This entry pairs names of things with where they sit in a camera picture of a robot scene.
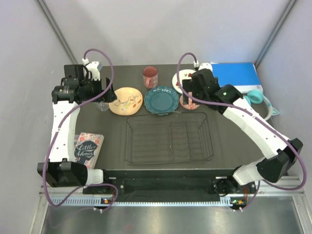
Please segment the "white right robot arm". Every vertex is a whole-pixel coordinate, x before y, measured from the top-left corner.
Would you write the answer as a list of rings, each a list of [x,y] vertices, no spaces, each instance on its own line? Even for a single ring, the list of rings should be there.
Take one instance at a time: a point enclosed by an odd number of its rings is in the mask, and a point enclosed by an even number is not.
[[[276,183],[298,160],[303,143],[288,139],[272,128],[233,85],[219,86],[209,69],[194,72],[178,83],[183,101],[192,99],[218,111],[237,125],[261,150],[263,158],[237,167],[228,177],[228,188],[239,193],[251,182]]]

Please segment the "black wire dish rack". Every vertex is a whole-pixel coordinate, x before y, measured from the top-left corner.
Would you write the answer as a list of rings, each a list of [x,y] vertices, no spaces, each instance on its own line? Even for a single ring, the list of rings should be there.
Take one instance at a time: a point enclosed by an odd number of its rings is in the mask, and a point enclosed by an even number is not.
[[[127,118],[125,161],[128,165],[191,163],[213,157],[205,113],[174,112]]]

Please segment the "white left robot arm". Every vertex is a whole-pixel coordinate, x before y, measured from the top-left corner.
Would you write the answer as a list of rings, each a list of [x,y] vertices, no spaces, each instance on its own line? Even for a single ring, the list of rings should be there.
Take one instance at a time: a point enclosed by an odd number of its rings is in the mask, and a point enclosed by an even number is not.
[[[53,127],[51,146],[46,163],[38,163],[37,172],[44,185],[51,187],[76,187],[93,184],[99,193],[109,191],[111,182],[101,169],[89,169],[78,163],[74,155],[75,129],[80,105],[91,102],[113,102],[112,88],[102,89],[99,62],[65,65],[61,84],[52,91]]]

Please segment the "red blue patterned bowl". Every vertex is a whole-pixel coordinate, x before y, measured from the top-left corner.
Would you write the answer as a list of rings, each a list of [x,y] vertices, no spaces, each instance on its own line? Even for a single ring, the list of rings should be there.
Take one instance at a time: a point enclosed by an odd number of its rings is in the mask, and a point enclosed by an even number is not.
[[[200,106],[199,104],[193,103],[193,100],[190,99],[190,98],[188,98],[188,103],[185,104],[185,103],[183,102],[183,95],[180,96],[179,102],[180,102],[180,105],[181,105],[184,109],[190,110],[190,111],[195,110],[195,109],[197,109],[197,108]]]

